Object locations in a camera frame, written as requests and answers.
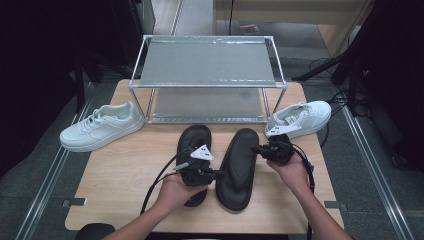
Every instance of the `glass shelf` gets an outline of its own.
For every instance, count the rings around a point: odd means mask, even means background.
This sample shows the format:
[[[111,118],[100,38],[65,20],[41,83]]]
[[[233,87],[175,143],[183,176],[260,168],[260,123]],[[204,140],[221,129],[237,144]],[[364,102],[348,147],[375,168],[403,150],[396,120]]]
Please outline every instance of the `glass shelf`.
[[[148,123],[263,123],[264,89],[281,88],[276,109],[287,83],[271,36],[145,35],[128,88],[139,107],[134,90],[153,89]]]

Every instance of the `forearm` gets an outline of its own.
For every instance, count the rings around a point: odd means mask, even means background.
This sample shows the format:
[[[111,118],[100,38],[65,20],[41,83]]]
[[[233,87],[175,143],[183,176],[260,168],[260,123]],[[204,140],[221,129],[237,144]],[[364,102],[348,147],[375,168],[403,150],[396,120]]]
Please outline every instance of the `forearm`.
[[[305,188],[293,193],[299,200],[317,239],[352,239],[309,189]]]
[[[116,232],[104,238],[104,240],[113,239],[145,239],[150,232],[166,217],[167,212],[160,208],[150,208],[142,215],[131,221],[129,224],[118,229]]]

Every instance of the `white sneaker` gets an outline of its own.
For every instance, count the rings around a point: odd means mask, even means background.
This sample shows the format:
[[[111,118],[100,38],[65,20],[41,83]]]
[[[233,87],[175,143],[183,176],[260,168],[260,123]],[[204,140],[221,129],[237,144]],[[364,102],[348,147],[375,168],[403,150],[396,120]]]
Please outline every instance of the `white sneaker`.
[[[265,135],[287,134],[289,138],[315,133],[323,128],[331,117],[331,106],[325,101],[300,102],[280,110],[270,117]]]
[[[60,133],[62,146],[72,152],[89,152],[139,130],[144,119],[131,101],[104,105],[88,118]]]

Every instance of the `sneaker sole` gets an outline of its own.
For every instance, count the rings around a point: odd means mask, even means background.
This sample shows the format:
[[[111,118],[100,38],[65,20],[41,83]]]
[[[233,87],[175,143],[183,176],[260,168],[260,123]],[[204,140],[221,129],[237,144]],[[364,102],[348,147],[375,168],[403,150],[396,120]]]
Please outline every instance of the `sneaker sole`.
[[[91,151],[94,151],[94,150],[97,150],[99,148],[102,148],[102,147],[106,146],[107,144],[115,141],[118,138],[124,137],[124,136],[129,135],[129,134],[131,134],[133,132],[136,132],[143,125],[144,125],[144,120],[142,118],[140,118],[139,121],[137,121],[134,125],[132,125],[132,126],[128,127],[127,129],[125,129],[124,131],[115,133],[114,135],[111,135],[111,136],[109,136],[109,137],[107,137],[107,138],[103,139],[102,141],[97,142],[95,144],[84,146],[84,147],[69,147],[69,146],[66,146],[66,145],[64,145],[62,143],[62,146],[65,149],[67,149],[67,150],[69,150],[71,152],[91,152]]]
[[[286,134],[289,137],[289,139],[292,139],[292,138],[295,138],[295,137],[300,137],[300,136],[303,136],[303,135],[316,133],[319,130],[321,130],[323,127],[325,127],[326,124],[327,124],[327,122],[325,124],[318,126],[318,127],[308,129],[308,131],[289,132],[289,133],[286,133]]]

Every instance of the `shoe lace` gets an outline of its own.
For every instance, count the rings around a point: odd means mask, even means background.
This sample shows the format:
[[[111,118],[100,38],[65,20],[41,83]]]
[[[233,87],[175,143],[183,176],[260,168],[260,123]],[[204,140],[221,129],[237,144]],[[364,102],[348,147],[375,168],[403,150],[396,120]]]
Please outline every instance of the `shoe lace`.
[[[305,104],[304,106],[304,111],[302,112],[303,116],[305,117],[309,117],[309,116],[315,116],[317,115],[318,111],[314,108],[312,108],[311,106]]]
[[[305,102],[299,102],[299,107],[296,108],[295,111],[300,108],[302,109],[300,113],[294,113],[284,119],[287,125],[301,125],[304,118],[315,116],[317,114],[317,110],[307,105]]]
[[[91,114],[88,118],[84,119],[81,123],[81,130],[83,132],[91,131],[93,128],[97,128],[101,125],[100,111],[98,109],[94,110],[93,114]]]

